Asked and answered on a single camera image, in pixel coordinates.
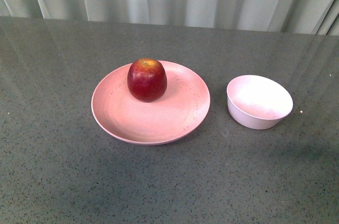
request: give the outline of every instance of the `plate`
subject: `plate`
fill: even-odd
[[[131,144],[161,145],[186,136],[205,119],[210,93],[202,78],[182,65],[160,62],[167,89],[153,102],[141,102],[130,94],[127,73],[131,64],[100,81],[92,96],[92,112],[108,134]]]

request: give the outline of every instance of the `speckled countertop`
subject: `speckled countertop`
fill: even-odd
[[[91,97],[140,57],[190,68],[205,120],[138,146],[96,123]],[[339,37],[0,17],[0,223],[338,223]],[[291,114],[238,124],[226,86],[268,77]]]

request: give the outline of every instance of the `bowl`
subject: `bowl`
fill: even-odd
[[[243,75],[227,85],[227,105],[241,125],[263,130],[275,126],[293,108],[288,91],[277,82],[256,75]]]

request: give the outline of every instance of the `red apple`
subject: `red apple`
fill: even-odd
[[[132,63],[127,74],[129,92],[143,102],[155,101],[167,89],[167,77],[163,65],[150,58],[141,58]]]

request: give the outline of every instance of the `bowl rim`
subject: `bowl rim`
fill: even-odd
[[[255,116],[255,115],[249,114],[249,113],[245,112],[244,110],[242,110],[241,108],[239,108],[239,107],[233,102],[233,100],[230,98],[228,89],[229,89],[229,85],[230,85],[231,82],[233,82],[234,80],[236,80],[236,79],[238,79],[238,78],[240,78],[240,77],[245,77],[245,76],[246,76],[246,77],[248,77],[248,76],[251,76],[251,77],[260,77],[260,78],[263,78],[263,79],[265,79],[265,80],[269,80],[269,81],[271,81],[271,82],[273,82],[273,83],[279,85],[283,90],[286,91],[286,93],[287,93],[288,96],[290,97],[290,100],[291,100],[291,108],[289,109],[289,111],[288,111],[285,115],[283,115],[283,116],[281,116],[281,117],[279,117],[279,118],[261,118],[261,117],[257,117],[257,116]],[[239,111],[241,111],[241,113],[246,114],[246,115],[248,115],[248,116],[250,116],[250,117],[253,117],[253,118],[256,118],[256,119],[263,120],[263,121],[277,121],[277,120],[281,120],[281,119],[283,119],[284,117],[286,117],[287,115],[289,115],[289,114],[292,112],[292,110],[293,110],[293,98],[292,98],[291,94],[286,90],[285,87],[283,87],[282,85],[280,85],[280,84],[277,83],[276,81],[271,80],[270,78],[267,78],[267,77],[263,77],[263,76],[259,76],[259,75],[253,75],[253,74],[237,76],[237,77],[233,78],[233,79],[227,84],[226,92],[227,92],[227,99],[228,99],[229,101],[231,101],[232,105],[233,105],[236,109],[238,109]]]

